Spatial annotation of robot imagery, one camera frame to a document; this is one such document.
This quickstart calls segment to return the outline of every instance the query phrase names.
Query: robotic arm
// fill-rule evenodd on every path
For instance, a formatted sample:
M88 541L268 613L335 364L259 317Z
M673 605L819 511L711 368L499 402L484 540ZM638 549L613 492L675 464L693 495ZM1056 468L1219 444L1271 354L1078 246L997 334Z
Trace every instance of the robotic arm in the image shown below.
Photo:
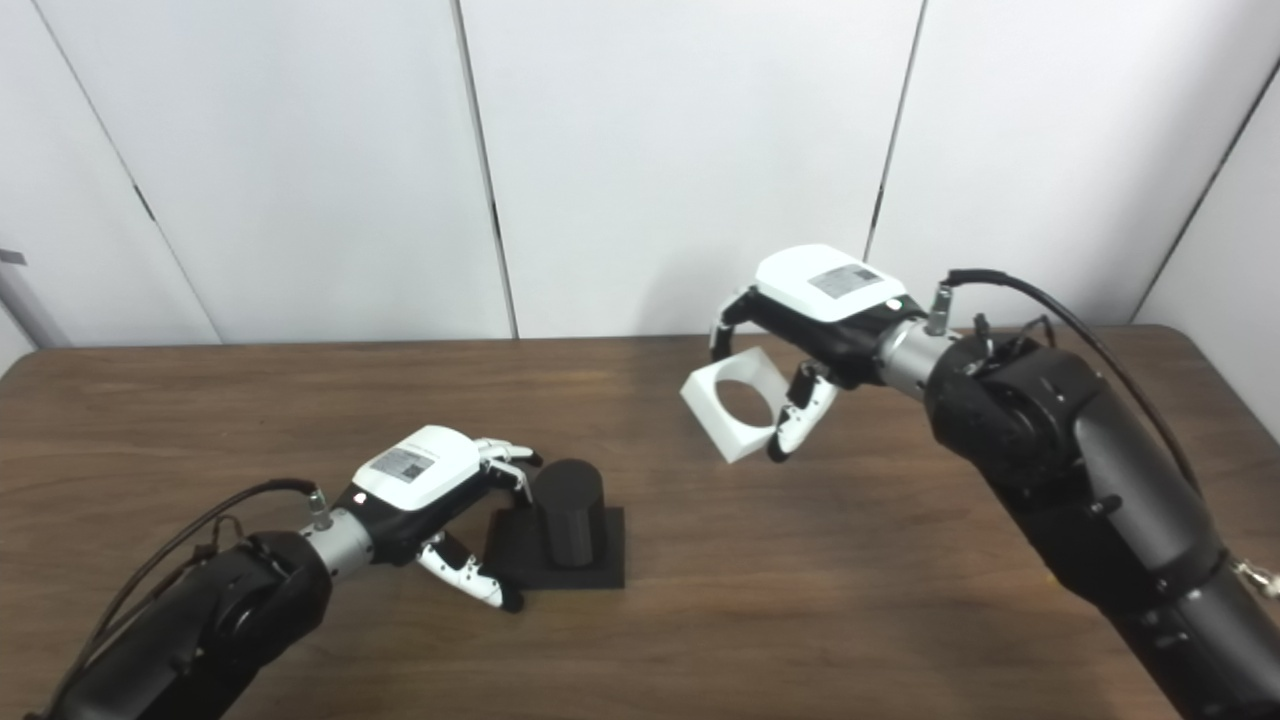
M538 466L541 459L449 428L417 430L360 468L332 510L314 491L314 523L302 530L255 533L200 557L114 641L105 633L105 648L83 669L73 666L36 717L221 717L262 666L320 625L333 584L371 564L416 562L489 606L518 612L518 591L444 532L490 489L527 505L529 480L513 462Z
M974 464L1057 580L1116 628L1183 717L1280 719L1280 633L1233 575L1272 598L1275 577L1230 555L1189 473L1084 360L1036 342L1030 325L992 333L979 316L975 334L947 329L952 287L966 282L1025 286L954 272L925 313L900 282L840 251L792 247L723 307L712 359L730 355L745 322L810 355L769 445L776 461L838 389L888 386L922 401L934 438Z

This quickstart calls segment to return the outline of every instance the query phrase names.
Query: black square base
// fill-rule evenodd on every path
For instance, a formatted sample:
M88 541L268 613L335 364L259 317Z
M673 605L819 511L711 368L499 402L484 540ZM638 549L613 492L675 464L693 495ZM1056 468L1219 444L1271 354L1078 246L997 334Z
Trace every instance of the black square base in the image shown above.
M604 557L585 568L559 568L547 546L532 509L495 510L489 520L484 566L524 591L585 591L626 585L626 527L621 507L604 509Z

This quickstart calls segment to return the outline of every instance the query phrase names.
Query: metal connector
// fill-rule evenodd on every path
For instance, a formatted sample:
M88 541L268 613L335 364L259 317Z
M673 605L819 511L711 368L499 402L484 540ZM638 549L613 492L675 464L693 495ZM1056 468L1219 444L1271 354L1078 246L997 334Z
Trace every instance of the metal connector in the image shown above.
M1234 560L1231 570L1262 597L1280 600L1280 578L1271 570L1260 568L1248 560Z
M328 530L333 527L333 518L329 516L329 502L324 498L324 492L320 488L307 496L307 507L311 510L311 524L316 530Z
M924 325L924 334L941 337L947 334L947 322L951 319L951 286L938 283L938 292L933 296L933 307L929 307L929 322Z

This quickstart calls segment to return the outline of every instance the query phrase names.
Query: robot finger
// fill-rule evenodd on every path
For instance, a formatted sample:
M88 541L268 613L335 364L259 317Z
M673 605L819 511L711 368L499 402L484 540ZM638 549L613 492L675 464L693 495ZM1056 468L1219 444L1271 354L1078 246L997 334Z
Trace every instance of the robot finger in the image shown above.
M532 448L511 443L481 447L480 457L484 460L502 460L504 462L518 460L521 462L527 462L534 468L543 466L543 457L534 452Z
M809 437L813 428L831 409L840 388L827 379L827 369L815 360L796 368L787 404L778 415L778 425L769 438L769 459L782 462Z
M492 607L507 612L520 612L525 605L524 596L518 589L484 570L476 556L445 532L436 533L422 546L417 564L436 578Z
M534 503L534 491L524 470L500 460L489 461L489 478L493 486L511 491L517 507L530 507Z
M748 297L754 292L754 287L737 288L716 314L716 322L712 323L712 363L719 363L732 354L733 328L750 320Z

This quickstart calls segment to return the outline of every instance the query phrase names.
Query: white wall panel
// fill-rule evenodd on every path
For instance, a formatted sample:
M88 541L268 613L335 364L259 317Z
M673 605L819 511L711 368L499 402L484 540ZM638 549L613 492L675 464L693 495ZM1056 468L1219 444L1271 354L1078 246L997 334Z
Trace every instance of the white wall panel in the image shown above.
M32 350L35 347L31 345L31 338L18 327L9 309L0 305L0 375Z
M1271 0L931 0L873 264L992 266L1124 323L1280 54ZM955 311L1038 313L964 288Z
M227 341L508 337L449 0L41 0Z
M218 342L27 0L0 0L0 296L44 346Z
M1280 438L1280 83L1272 81L1138 313L1187 333Z
M705 332L773 250L861 254L919 3L462 10L521 336Z

